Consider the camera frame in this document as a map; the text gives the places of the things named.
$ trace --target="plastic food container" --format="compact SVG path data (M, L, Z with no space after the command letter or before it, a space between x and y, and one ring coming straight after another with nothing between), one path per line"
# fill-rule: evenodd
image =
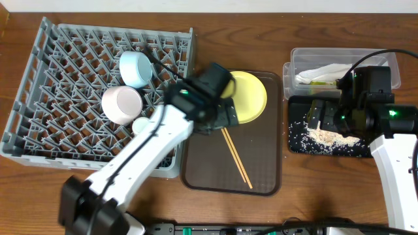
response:
M298 84L295 75L302 71L318 69L332 63L354 64L364 56L383 49L355 48L295 48L291 52L291 62L283 66L283 88L285 98L293 95L314 95L322 97L340 97L340 90L330 85ZM400 87L398 61L395 53L372 56L359 67L389 66L391 68L392 89Z

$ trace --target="chopsticks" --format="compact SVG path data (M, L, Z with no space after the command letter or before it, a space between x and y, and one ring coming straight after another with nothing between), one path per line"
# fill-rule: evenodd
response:
M233 142L231 136L229 135L228 130L226 128L222 128L221 131L222 131L223 137L225 138L225 141L227 142L229 151L233 155L236 167L240 171L240 174L241 174L242 179L244 180L244 183L248 183L249 188L252 189L253 185L249 181L246 169L244 168L244 165L242 165L241 158L238 155L238 152L236 151L234 142Z

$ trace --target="brown tray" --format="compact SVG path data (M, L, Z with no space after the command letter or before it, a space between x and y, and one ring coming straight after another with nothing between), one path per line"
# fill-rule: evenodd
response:
M228 131L253 189L242 180L220 130L209 136L194 134L186 143L181 179L191 189L270 196L280 188L281 78L270 72L246 72L266 87L266 108L254 121Z

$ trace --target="plastic dish rack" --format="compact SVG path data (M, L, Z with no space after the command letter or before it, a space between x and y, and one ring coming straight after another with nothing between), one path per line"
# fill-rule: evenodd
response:
M145 46L186 77L193 70L193 29L169 33L60 24L43 18L0 142L0 154L29 166L100 169L132 139L131 124L109 121L101 108L107 88L122 86L120 55ZM139 89L141 116L149 117L177 77L152 65L153 78ZM180 173L177 146L151 176Z

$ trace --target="white cup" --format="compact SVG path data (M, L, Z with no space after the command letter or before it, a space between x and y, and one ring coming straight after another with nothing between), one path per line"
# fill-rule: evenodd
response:
M141 52L124 52L119 60L119 70L125 85L140 88L152 78L151 62Z
M111 87L103 94L102 108L110 121L125 125L141 113L142 99L139 93L129 86Z

